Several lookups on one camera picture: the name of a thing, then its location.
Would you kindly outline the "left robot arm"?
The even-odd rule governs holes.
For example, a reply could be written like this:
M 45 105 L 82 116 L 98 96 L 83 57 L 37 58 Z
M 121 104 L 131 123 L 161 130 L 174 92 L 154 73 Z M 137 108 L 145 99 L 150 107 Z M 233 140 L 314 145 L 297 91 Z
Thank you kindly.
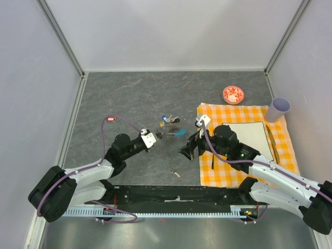
M 126 160 L 142 151 L 149 151 L 162 137 L 160 132 L 144 130 L 135 139 L 119 134 L 106 154 L 96 162 L 64 170 L 51 167 L 28 196 L 37 215 L 51 223 L 59 219 L 68 208 L 89 201 L 103 204 L 112 202 L 114 192 L 109 178 L 120 174 Z

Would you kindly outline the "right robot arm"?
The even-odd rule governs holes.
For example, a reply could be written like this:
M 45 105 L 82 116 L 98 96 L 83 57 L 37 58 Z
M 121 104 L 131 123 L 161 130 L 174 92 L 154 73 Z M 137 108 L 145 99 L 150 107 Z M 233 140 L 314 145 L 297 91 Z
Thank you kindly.
M 285 169 L 241 143 L 228 125 L 218 126 L 213 135 L 201 127 L 178 152 L 193 160 L 195 148 L 199 155 L 209 151 L 233 169 L 248 174 L 237 192 L 241 203 L 277 206 L 300 217 L 311 229 L 330 234 L 331 182 L 318 183 Z

